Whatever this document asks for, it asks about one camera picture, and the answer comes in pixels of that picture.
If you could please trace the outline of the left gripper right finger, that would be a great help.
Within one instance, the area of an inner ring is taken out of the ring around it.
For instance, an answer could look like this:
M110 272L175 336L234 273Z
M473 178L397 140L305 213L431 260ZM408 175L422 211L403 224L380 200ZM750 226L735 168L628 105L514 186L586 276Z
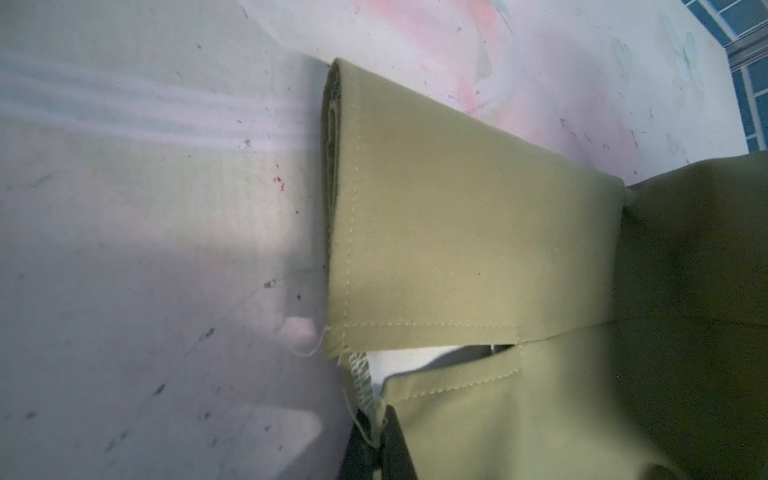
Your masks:
M418 479L401 424L392 406L385 410L379 456L383 480Z

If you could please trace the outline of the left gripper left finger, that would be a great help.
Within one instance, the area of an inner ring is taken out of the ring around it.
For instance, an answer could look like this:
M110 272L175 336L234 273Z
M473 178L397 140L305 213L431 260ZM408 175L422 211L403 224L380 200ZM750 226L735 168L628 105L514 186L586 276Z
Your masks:
M369 445L364 435L370 431L370 422L360 410L347 443L337 478L339 480L373 480L380 467L379 450Z

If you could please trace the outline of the olive green skirt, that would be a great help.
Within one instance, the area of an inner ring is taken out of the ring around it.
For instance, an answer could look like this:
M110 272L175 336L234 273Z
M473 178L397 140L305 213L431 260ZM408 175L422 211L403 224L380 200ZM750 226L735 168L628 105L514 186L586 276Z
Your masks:
M635 185L344 60L325 351L418 479L763 479L767 156Z

